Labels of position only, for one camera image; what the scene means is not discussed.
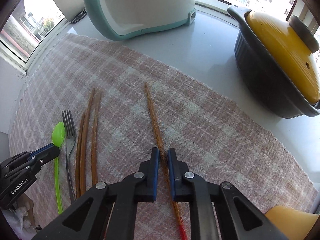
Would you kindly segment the left hand white glove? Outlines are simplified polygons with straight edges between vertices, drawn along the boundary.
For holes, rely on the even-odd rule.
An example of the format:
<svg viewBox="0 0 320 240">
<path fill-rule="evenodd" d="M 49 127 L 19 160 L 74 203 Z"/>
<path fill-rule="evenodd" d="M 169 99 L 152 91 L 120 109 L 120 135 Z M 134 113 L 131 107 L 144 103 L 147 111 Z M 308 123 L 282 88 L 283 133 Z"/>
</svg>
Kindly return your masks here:
<svg viewBox="0 0 320 240">
<path fill-rule="evenodd" d="M 32 239 L 36 235 L 33 201 L 23 193 L 12 208 L 1 209 L 4 218 L 18 239 Z"/>
</svg>

